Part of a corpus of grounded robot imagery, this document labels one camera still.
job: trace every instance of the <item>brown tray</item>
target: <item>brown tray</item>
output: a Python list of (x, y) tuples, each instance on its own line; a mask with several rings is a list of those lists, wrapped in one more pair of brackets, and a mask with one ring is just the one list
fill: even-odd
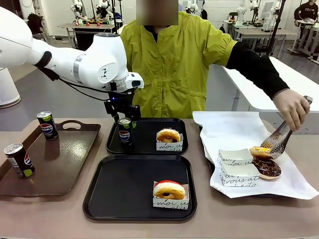
[[(81, 127), (64, 129), (67, 123)], [(59, 132), (56, 140), (45, 140), (38, 126), (23, 142), (35, 167), (32, 176), (26, 179), (18, 177), (8, 160), (1, 165), (0, 195), (58, 196), (71, 191), (101, 126), (67, 120), (57, 123), (56, 127)]]

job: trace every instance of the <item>donut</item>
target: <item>donut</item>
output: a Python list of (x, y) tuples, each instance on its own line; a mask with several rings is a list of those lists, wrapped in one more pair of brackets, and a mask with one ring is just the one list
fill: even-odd
[(269, 158), (271, 148), (252, 147), (249, 151), (253, 157)]
[(272, 180), (281, 174), (280, 166), (269, 158), (254, 158), (253, 164), (258, 169), (261, 178)]
[(179, 133), (171, 128), (162, 129), (158, 132), (156, 139), (164, 143), (180, 142)]
[(183, 199), (185, 189), (179, 183), (170, 180), (163, 180), (155, 184), (153, 194), (165, 199)]

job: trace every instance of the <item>paper box with text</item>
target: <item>paper box with text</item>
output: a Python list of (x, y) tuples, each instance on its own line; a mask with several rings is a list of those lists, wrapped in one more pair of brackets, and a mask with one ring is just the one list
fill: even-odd
[(258, 186), (259, 171), (253, 164), (231, 166), (219, 162), (220, 178), (226, 187), (256, 187)]
[(189, 203), (188, 184), (184, 184), (182, 186), (185, 189), (185, 197), (183, 199), (181, 200), (165, 199), (165, 198), (159, 198), (157, 196), (154, 196), (153, 194), (153, 207), (187, 210), (188, 203)]
[(179, 134), (180, 142), (177, 143), (164, 143), (156, 140), (157, 151), (182, 151), (183, 149), (183, 134)]
[(243, 166), (251, 164), (253, 156), (248, 149), (241, 149), (236, 151), (219, 150), (218, 162), (222, 161), (223, 164), (231, 166)]

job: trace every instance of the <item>black sleeve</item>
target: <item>black sleeve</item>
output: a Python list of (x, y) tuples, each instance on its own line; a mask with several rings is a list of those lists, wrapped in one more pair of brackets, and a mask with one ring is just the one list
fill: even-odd
[(315, 17), (315, 20), (318, 18), (318, 6), (317, 5), (316, 5), (314, 17)]
[(301, 6), (299, 6), (298, 8), (296, 8), (295, 12), (294, 12), (294, 18), (295, 20), (300, 20), (300, 17), (299, 17), (299, 11), (300, 11), (300, 8)]
[(271, 99), (277, 92), (289, 88), (268, 56), (257, 55), (242, 42), (237, 42), (233, 47), (226, 68), (239, 71)]
[(207, 20), (207, 12), (205, 10), (201, 11), (201, 18)]

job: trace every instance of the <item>pepsi can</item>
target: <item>pepsi can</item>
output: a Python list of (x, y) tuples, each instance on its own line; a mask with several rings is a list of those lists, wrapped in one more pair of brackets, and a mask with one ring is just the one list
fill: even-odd
[(22, 143), (9, 145), (4, 149), (4, 153), (20, 177), (27, 178), (35, 172), (32, 161)]
[(132, 121), (129, 118), (122, 118), (118, 121), (120, 141), (122, 144), (131, 145), (132, 140)]
[(44, 111), (38, 113), (36, 117), (40, 122), (40, 126), (46, 140), (55, 140), (59, 137), (51, 112)]

